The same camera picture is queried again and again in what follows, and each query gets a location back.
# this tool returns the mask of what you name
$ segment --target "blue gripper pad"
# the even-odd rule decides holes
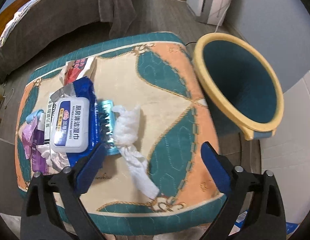
[[[106,154],[105,145],[101,143],[78,173],[76,177],[75,194],[79,196],[87,192],[97,171],[102,167]]]
[[[203,143],[200,149],[202,160],[212,176],[218,190],[228,196],[231,193],[231,178],[218,161],[215,150]]]

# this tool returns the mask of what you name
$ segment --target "blue foil packet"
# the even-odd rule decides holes
[[[99,134],[105,142],[107,155],[119,153],[113,138],[113,129],[115,127],[115,114],[112,111],[113,106],[114,103],[112,100],[98,102]]]

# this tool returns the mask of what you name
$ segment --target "crumpled tissue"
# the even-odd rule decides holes
[[[46,159],[48,166],[56,171],[62,171],[63,168],[70,166],[66,153],[56,153],[50,148],[50,144],[36,145],[37,150],[42,157]]]
[[[114,106],[112,111],[120,114],[113,132],[114,143],[124,157],[136,187],[144,195],[154,199],[159,189],[146,173],[147,159],[133,145],[138,138],[140,106],[136,106],[132,111],[127,111],[123,106]]]

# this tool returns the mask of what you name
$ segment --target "teal and peach cushion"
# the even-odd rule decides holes
[[[21,143],[26,116],[46,109],[49,94],[62,86],[58,74],[66,61],[93,55],[97,66],[91,80],[97,98],[127,109],[141,106],[135,145],[148,158],[148,175],[160,193],[154,200],[143,195],[132,183],[124,159],[108,156],[80,198],[92,220],[102,232],[116,235],[155,235],[212,222],[226,197],[203,164],[200,146],[209,141],[218,152],[218,141],[190,57],[173,33],[95,44],[31,74],[18,111],[15,143],[21,192],[25,194],[33,174]],[[68,222],[59,194],[55,199]]]

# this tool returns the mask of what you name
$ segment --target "white wall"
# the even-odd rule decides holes
[[[226,20],[268,60],[284,91],[310,69],[310,15],[300,0],[232,0]]]
[[[310,209],[310,16],[300,0],[232,0],[226,20],[269,61],[284,91],[284,117],[261,140],[262,171],[274,172],[286,220]]]
[[[310,71],[284,94],[285,112],[274,137],[260,140],[262,172],[274,172],[286,221],[310,209]]]

